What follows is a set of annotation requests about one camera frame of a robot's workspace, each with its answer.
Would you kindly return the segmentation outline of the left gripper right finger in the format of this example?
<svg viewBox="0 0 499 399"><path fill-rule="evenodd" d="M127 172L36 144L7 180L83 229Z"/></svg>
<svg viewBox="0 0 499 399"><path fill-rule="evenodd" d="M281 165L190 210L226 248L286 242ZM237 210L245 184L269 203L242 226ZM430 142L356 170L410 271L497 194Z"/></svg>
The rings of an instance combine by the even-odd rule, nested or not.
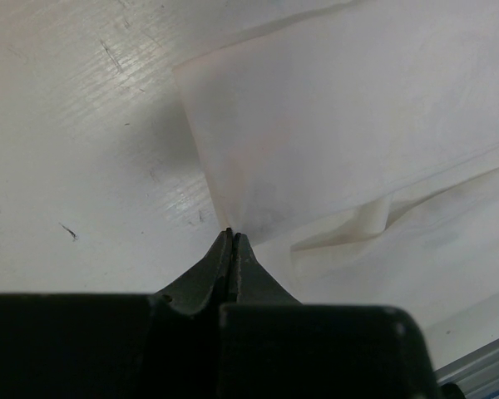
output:
<svg viewBox="0 0 499 399"><path fill-rule="evenodd" d="M234 236L231 302L247 305L300 305L258 262L245 234Z"/></svg>

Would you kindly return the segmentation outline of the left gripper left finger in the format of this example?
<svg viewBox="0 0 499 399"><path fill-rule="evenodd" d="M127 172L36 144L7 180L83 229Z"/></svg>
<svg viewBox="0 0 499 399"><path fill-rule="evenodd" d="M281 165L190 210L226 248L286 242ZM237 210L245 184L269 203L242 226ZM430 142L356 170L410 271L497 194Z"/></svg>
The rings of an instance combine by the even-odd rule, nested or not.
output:
<svg viewBox="0 0 499 399"><path fill-rule="evenodd" d="M154 294L157 303L192 317L225 296L225 279L230 268L232 229L221 231L205 256L179 278Z"/></svg>

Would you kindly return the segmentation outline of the white printed t-shirt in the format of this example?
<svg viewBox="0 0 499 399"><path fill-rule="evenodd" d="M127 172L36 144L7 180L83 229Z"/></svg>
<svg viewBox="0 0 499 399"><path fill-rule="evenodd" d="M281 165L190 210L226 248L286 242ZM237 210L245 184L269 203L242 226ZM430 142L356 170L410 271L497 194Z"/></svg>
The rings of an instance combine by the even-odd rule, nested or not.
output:
<svg viewBox="0 0 499 399"><path fill-rule="evenodd" d="M350 1L175 69L220 221L309 303L499 293L499 1Z"/></svg>

